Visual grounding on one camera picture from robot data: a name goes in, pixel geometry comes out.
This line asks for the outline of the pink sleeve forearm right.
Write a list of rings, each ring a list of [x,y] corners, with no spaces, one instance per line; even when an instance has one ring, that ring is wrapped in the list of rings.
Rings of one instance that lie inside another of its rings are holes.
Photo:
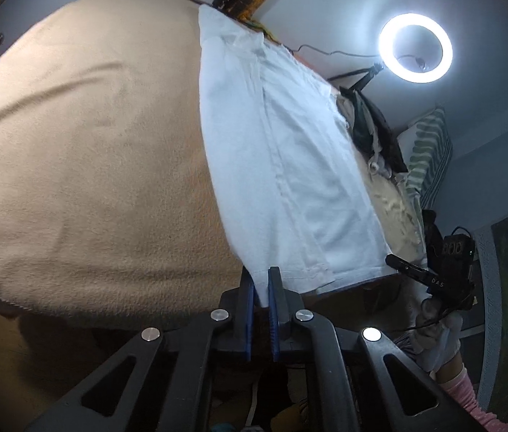
[[[479,407],[468,371],[465,367],[452,379],[439,382],[439,386],[465,409],[486,431],[508,432],[508,423],[499,420],[495,414]]]

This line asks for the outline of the right gloved hand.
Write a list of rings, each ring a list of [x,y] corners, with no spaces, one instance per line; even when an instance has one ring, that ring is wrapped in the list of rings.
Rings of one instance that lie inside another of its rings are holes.
[[[440,308],[433,297],[423,300],[411,336],[416,362],[427,373],[437,373],[460,350],[463,317],[458,311],[441,316]]]

